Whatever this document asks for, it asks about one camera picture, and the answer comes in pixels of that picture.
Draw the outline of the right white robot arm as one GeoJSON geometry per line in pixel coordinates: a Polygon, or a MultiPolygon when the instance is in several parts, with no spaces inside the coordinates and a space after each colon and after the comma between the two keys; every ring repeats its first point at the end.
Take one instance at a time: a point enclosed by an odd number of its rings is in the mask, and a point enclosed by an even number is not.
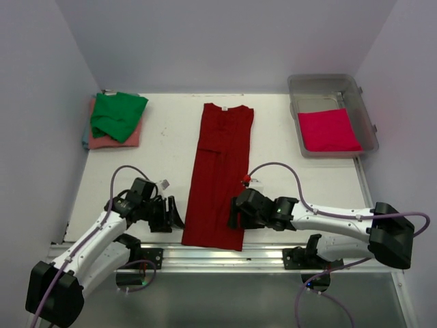
{"type": "Polygon", "coordinates": [[[414,226],[382,202],[362,210],[316,208],[293,197],[271,200],[248,188],[231,199],[228,226],[313,231],[305,247],[285,253],[302,268],[332,268],[342,265],[345,258],[375,259],[394,269],[411,266],[414,226]]]}

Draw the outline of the clear plastic storage bin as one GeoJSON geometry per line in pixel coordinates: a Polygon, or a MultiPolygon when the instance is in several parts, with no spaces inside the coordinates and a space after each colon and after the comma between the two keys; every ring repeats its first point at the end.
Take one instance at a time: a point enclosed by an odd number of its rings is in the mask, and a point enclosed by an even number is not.
{"type": "Polygon", "coordinates": [[[362,89],[347,74],[296,74],[288,78],[290,113],[296,125],[301,154],[306,158],[354,158],[378,149],[376,127],[362,99],[362,89]],[[310,151],[305,145],[298,114],[320,114],[345,109],[362,150],[310,151]]]}

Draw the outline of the magenta folded t-shirt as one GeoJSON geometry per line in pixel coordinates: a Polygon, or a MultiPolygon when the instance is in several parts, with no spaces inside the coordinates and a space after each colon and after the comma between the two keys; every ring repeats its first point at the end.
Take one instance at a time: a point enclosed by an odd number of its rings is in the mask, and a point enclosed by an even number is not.
{"type": "Polygon", "coordinates": [[[305,148],[310,152],[347,152],[363,150],[346,108],[299,113],[298,122],[305,148]]]}

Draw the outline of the aluminium mounting rail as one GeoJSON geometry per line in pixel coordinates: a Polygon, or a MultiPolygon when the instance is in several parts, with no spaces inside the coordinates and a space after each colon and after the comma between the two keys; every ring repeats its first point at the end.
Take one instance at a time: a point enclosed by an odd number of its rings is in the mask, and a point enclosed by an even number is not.
{"type": "Polygon", "coordinates": [[[280,273],[283,249],[302,243],[249,243],[242,251],[189,247],[176,243],[144,243],[143,249],[163,249],[162,273],[280,273]]]}

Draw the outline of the folded salmon pink t-shirt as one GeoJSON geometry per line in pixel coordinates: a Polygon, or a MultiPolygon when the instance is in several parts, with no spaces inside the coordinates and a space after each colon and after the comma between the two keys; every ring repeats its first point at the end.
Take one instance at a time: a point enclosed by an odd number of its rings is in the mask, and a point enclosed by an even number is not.
{"type": "MultiPolygon", "coordinates": [[[[90,107],[90,117],[94,108],[95,99],[91,102],[90,107]]],[[[142,129],[142,118],[139,122],[138,127],[134,131],[134,133],[128,138],[124,143],[117,142],[116,140],[111,139],[110,137],[101,137],[101,138],[93,138],[90,127],[90,119],[89,119],[89,149],[96,150],[99,148],[122,148],[122,147],[137,147],[140,143],[142,129]]]]}

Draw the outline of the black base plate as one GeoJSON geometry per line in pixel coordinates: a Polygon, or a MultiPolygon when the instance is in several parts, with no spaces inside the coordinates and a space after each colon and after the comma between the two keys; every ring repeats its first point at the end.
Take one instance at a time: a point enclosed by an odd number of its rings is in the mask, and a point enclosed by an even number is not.
{"type": "Polygon", "coordinates": [[[285,270],[326,270],[340,267],[343,260],[327,261],[318,256],[315,246],[282,249],[285,270]]]}
{"type": "Polygon", "coordinates": [[[163,248],[138,248],[134,251],[131,251],[129,262],[134,262],[137,260],[149,260],[155,264],[157,270],[161,270],[162,262],[164,258],[164,249],[163,248]]]}

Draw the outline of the green t-shirt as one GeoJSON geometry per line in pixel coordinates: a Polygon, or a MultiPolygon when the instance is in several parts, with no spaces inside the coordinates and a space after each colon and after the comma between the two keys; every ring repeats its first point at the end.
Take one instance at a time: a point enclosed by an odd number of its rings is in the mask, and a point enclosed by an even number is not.
{"type": "Polygon", "coordinates": [[[96,94],[90,117],[93,138],[110,137],[124,143],[138,127],[147,103],[147,98],[137,94],[96,94]]]}

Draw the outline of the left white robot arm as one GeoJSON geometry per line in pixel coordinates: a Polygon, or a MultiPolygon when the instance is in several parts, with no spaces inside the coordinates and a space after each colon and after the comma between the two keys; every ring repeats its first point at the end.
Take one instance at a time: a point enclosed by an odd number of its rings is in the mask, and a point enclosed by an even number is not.
{"type": "Polygon", "coordinates": [[[147,253],[127,229],[144,221],[151,232],[183,229],[175,198],[165,197],[167,180],[135,178],[132,186],[111,193],[103,211],[82,237],[50,262],[39,261],[31,270],[25,309],[58,327],[69,327],[79,317],[85,299],[115,270],[133,269],[136,279],[122,280],[120,289],[130,294],[143,290],[146,273],[160,269],[163,252],[147,253]]]}

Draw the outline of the dark red t-shirt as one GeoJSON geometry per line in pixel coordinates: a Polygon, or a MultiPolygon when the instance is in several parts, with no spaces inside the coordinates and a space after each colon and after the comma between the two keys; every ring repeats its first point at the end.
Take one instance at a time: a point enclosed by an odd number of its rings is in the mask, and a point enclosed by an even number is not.
{"type": "Polygon", "coordinates": [[[231,201],[244,189],[254,110],[203,106],[182,244],[240,251],[242,228],[231,228],[231,201]]]}

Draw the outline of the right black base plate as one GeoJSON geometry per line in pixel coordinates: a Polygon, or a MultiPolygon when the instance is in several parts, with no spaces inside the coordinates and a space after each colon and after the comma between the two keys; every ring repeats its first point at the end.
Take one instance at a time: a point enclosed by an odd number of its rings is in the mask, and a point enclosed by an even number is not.
{"type": "Polygon", "coordinates": [[[285,270],[326,270],[340,267],[343,260],[327,261],[318,256],[315,246],[282,249],[285,270]]]}

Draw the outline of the folded light blue t-shirt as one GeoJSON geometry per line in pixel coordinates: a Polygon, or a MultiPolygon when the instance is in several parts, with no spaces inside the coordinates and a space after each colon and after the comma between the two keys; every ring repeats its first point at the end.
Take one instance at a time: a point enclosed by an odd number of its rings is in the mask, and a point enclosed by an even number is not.
{"type": "Polygon", "coordinates": [[[81,143],[82,143],[82,147],[83,147],[85,150],[88,150],[88,149],[89,149],[89,126],[86,126],[86,127],[85,127],[85,130],[84,130],[84,132],[83,132],[83,136],[82,136],[81,143]]]}

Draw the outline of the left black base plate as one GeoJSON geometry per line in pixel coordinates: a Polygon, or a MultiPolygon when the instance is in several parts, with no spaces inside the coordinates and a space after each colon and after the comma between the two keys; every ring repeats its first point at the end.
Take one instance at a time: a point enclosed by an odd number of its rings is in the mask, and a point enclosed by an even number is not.
{"type": "Polygon", "coordinates": [[[131,251],[129,262],[134,262],[137,260],[149,260],[155,264],[157,270],[161,270],[162,262],[164,258],[164,249],[163,248],[138,248],[134,251],[131,251]]]}

